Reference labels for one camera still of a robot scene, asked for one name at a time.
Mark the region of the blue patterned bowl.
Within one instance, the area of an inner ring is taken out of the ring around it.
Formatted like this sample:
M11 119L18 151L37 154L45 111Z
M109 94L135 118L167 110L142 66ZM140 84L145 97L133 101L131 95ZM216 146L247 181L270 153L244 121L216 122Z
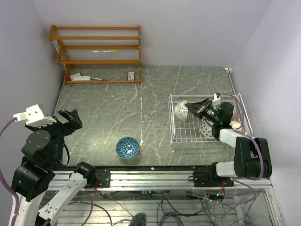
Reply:
M181 122L185 122L188 117L188 108L185 106L186 100L180 101L175 106L175 116Z

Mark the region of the black white leaf bowl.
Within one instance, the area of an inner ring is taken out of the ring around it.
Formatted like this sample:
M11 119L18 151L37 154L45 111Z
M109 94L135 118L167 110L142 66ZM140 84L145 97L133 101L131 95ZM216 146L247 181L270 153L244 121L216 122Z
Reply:
M207 121L203 121L200 124L200 133L205 138L213 138L212 125L210 123L208 123Z

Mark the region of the brown lattice patterned bowl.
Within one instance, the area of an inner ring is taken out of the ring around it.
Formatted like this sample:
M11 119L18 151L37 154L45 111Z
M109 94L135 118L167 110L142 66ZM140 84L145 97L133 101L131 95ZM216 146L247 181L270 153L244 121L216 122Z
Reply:
M237 130L239 132L242 132L242 130L243 130L242 124L237 121L231 121L230 126L233 130Z

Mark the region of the red geometric patterned bowl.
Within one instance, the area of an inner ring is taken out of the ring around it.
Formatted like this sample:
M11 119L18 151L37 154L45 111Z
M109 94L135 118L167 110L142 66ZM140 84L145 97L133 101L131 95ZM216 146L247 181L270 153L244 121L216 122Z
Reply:
M133 137L123 137L116 144L116 153L122 159L132 159L139 153L139 143Z

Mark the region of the pink floral patterned bowl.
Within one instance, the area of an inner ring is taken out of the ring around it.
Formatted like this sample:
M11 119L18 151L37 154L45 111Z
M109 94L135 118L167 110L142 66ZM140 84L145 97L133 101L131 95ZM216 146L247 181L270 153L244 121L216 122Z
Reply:
M231 121L235 121L235 120L237 119L237 117L238 117L238 112L235 111L235 112L233 113L233 116L232 116L232 118L231 118Z

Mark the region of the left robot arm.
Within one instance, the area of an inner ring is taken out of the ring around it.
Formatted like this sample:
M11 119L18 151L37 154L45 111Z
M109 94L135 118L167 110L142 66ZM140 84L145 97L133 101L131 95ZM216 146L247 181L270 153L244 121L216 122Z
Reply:
M67 182L43 207L40 203L55 169L63 166L63 152L68 151L64 138L82 128L78 110L58 112L67 121L60 122L55 116L46 116L39 105L33 105L23 113L13 115L7 123L24 121L32 131L22 147L23 159L15 170L12 184L4 176L1 183L12 195L13 204L9 220L11 226L54 226L62 210L84 187L91 187L96 181L95 167L81 162L70 174Z

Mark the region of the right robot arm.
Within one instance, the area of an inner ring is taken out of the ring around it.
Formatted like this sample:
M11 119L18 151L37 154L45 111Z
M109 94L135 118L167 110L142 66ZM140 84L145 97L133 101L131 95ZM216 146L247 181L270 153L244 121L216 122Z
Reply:
M208 119L212 123L212 136L215 140L235 149L234 160L213 163L213 171L207 180L212 186L218 186L224 178L250 178L260 180L270 178L272 164L267 139L252 137L234 127L231 120L234 106L222 102L215 109L213 102L207 98L201 102L187 103L185 107L196 117Z

